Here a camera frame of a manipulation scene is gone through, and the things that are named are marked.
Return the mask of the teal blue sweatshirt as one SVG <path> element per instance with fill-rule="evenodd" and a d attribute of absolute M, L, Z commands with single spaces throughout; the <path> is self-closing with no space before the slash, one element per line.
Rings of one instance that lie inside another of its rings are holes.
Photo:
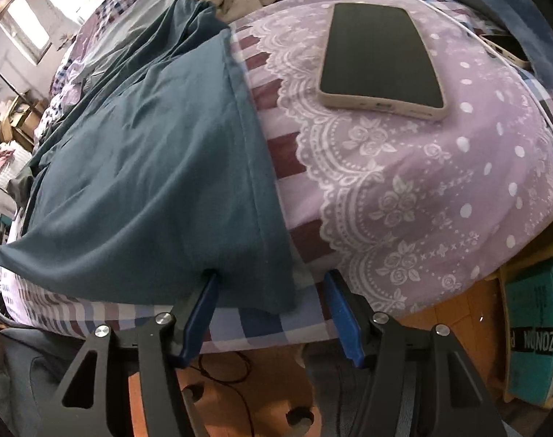
<path fill-rule="evenodd" d="M 24 230 L 0 266 L 53 293 L 170 305 L 204 273 L 221 306 L 295 303 L 275 171 L 229 27 L 173 0 L 21 173 Z"/>

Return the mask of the teal cardboard box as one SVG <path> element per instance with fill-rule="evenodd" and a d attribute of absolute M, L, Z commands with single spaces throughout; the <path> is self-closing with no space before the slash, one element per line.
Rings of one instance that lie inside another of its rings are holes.
<path fill-rule="evenodd" d="M 504 286 L 508 313 L 506 389 L 546 406 L 553 396 L 553 257 L 519 272 Z"/>

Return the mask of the checkered purple lace bedsheet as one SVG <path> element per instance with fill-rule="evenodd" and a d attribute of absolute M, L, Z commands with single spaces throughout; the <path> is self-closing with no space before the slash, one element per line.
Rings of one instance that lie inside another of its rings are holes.
<path fill-rule="evenodd" d="M 444 119 L 319 102 L 330 12 L 341 2 L 410 14 L 443 86 Z M 203 352 L 330 338 L 330 269 L 375 310 L 415 313 L 485 278 L 553 221 L 553 125 L 518 72 L 446 12 L 423 0 L 281 0 L 226 25 L 275 171 L 295 303 L 271 314 L 218 301 Z M 22 327 L 76 338 L 101 324 L 137 327 L 181 300 L 71 298 L 2 266 L 0 291 Z"/>

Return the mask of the white suitcase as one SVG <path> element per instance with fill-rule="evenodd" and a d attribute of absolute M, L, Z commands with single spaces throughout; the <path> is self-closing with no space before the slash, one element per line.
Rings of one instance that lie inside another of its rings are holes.
<path fill-rule="evenodd" d="M 19 145 L 11 161 L 0 171 L 0 214 L 10 219 L 16 215 L 17 204 L 7 192 L 8 182 L 17 176 L 29 160 L 31 160 L 31 152 Z"/>

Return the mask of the dark grey garment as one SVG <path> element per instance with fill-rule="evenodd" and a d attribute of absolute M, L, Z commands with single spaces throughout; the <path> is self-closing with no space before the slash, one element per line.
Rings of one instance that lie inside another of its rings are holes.
<path fill-rule="evenodd" d="M 30 166 L 24 166 L 15 178 L 8 182 L 7 192 L 16 202 L 17 208 L 25 208 L 31 196 L 35 175 Z"/>

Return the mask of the stacked brown cardboard boxes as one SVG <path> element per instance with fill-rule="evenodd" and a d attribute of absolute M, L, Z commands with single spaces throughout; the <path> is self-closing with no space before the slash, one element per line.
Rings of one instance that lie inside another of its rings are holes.
<path fill-rule="evenodd" d="M 34 150 L 35 130 L 42 119 L 44 101 L 37 101 L 34 107 L 19 97 L 0 103 L 0 142 L 16 141 L 27 151 Z"/>

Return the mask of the smartphone in beige case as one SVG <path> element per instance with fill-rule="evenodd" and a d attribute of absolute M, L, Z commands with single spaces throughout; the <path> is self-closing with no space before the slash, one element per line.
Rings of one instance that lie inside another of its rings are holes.
<path fill-rule="evenodd" d="M 332 109 L 424 121 L 441 121 L 447 113 L 430 51 L 410 14 L 394 6 L 333 6 L 316 93 Z"/>

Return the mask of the light grey-blue trousers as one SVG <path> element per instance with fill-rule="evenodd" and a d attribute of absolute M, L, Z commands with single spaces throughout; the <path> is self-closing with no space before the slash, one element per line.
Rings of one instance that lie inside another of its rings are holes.
<path fill-rule="evenodd" d="M 107 29 L 87 50 L 81 68 L 75 70 L 73 82 L 82 83 L 95 70 L 105 70 L 124 46 L 136 40 L 172 2 L 173 0 L 136 0 L 131 4 L 121 16 L 107 25 Z"/>

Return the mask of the checkered purple duvet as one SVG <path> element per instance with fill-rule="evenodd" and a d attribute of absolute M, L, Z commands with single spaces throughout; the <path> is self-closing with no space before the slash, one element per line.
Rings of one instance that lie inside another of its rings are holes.
<path fill-rule="evenodd" d="M 75 78 L 86 65 L 85 58 L 100 43 L 112 26 L 138 0 L 103 0 L 77 33 L 73 46 L 66 50 L 50 85 L 50 102 L 35 128 L 35 144 L 56 127 L 58 121 L 81 98 L 81 84 Z"/>

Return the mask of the window with white frame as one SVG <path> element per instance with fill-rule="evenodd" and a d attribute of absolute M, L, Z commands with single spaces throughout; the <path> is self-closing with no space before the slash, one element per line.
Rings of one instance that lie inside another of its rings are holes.
<path fill-rule="evenodd" d="M 39 64 L 49 47 L 61 50 L 79 31 L 94 0 L 14 0 L 0 27 L 24 57 Z"/>

